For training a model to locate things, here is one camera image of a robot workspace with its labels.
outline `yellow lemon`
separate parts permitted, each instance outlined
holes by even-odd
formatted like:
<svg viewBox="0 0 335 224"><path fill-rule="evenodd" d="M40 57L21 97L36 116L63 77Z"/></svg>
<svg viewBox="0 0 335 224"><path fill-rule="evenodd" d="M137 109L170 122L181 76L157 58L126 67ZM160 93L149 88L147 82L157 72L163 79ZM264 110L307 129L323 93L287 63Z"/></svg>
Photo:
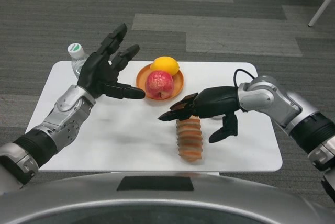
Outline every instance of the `yellow lemon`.
<svg viewBox="0 0 335 224"><path fill-rule="evenodd" d="M179 64L172 57L159 57L153 61L150 69L152 71L166 71L173 76L179 71Z"/></svg>

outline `bottle label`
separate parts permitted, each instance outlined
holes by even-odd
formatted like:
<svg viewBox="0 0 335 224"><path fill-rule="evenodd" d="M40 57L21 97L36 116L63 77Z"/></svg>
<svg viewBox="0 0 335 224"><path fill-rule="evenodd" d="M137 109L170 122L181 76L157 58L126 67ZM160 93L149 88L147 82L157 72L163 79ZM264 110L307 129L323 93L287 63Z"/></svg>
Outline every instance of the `bottle label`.
<svg viewBox="0 0 335 224"><path fill-rule="evenodd" d="M70 52L74 52L74 51L77 51L79 49L79 44L77 43L74 43L71 45L71 48L69 49Z"/></svg>

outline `red apple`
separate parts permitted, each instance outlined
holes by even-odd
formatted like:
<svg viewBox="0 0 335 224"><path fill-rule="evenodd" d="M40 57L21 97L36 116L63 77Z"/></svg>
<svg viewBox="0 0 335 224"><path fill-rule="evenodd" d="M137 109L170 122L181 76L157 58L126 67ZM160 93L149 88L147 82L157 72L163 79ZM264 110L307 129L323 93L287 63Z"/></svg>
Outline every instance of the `red apple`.
<svg viewBox="0 0 335 224"><path fill-rule="evenodd" d="M153 99L166 99L174 89L173 79L168 72L153 71L146 80L146 93Z"/></svg>

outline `floor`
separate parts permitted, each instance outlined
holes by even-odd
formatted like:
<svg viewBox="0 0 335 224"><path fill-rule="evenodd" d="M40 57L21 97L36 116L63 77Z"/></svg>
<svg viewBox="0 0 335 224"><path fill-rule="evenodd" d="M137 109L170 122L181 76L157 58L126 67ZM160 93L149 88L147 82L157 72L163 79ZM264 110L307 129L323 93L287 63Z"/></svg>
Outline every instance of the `floor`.
<svg viewBox="0 0 335 224"><path fill-rule="evenodd" d="M250 62L335 120L335 1L313 28L323 0L0 0L0 143L25 132L51 67L66 48L87 52L125 22L123 49L137 60L171 55L179 61ZM322 175L274 126L283 167L275 173L229 174L334 207ZM40 173L31 184L81 173Z"/></svg>

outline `white bottle cap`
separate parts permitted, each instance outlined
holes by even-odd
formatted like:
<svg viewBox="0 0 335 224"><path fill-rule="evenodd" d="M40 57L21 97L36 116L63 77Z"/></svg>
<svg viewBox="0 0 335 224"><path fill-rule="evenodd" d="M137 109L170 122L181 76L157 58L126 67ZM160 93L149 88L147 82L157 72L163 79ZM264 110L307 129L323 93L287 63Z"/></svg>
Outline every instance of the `white bottle cap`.
<svg viewBox="0 0 335 224"><path fill-rule="evenodd" d="M73 43L68 46L68 53L73 58L82 58L85 56L83 47L79 43Z"/></svg>

